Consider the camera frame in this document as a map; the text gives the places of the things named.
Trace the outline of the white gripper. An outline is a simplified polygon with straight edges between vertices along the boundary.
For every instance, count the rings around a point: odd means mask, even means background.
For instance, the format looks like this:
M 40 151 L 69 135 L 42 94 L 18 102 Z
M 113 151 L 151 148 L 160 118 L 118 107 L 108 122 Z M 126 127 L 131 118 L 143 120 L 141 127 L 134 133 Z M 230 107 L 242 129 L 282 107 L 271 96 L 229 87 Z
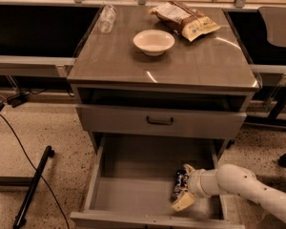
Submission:
M 210 198 L 219 194 L 219 186 L 217 182 L 217 169 L 196 170 L 190 164 L 183 165 L 186 173 L 189 175 L 188 191 L 182 191 L 173 203 L 172 207 L 176 212 L 183 211 L 192 206 L 195 198 Z

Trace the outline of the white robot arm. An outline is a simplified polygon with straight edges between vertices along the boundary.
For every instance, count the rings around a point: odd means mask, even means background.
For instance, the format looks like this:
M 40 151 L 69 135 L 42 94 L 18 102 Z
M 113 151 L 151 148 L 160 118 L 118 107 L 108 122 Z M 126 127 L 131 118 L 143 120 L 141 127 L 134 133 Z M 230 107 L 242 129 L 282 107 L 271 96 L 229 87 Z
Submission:
M 190 207 L 197 198 L 236 195 L 254 202 L 286 223 L 286 193 L 260 182 L 255 174 L 246 168 L 225 164 L 217 169 L 196 170 L 185 164 L 176 180 L 176 200 L 173 202 L 175 211 Z

